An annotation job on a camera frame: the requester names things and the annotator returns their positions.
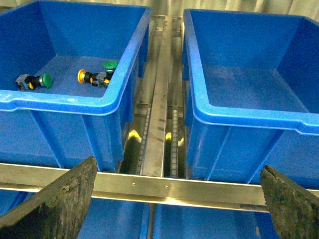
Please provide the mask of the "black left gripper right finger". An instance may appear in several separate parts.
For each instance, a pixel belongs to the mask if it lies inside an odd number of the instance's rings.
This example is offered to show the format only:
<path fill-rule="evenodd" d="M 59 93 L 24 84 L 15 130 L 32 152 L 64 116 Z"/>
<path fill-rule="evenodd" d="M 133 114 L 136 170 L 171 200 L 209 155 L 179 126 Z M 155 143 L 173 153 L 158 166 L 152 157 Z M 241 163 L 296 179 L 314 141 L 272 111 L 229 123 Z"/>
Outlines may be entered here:
<path fill-rule="evenodd" d="M 281 239 L 319 237 L 319 198 L 270 165 L 260 182 L 272 224 Z"/>

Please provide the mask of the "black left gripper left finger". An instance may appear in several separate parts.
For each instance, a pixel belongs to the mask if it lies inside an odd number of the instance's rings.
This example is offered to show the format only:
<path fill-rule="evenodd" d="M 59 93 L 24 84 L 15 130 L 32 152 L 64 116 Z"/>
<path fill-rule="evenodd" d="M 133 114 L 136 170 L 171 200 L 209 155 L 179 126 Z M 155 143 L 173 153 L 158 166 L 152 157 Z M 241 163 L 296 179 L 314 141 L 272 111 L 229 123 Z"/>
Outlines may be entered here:
<path fill-rule="evenodd" d="M 82 228 L 97 174 L 93 156 L 0 218 L 2 239 L 75 239 Z"/>

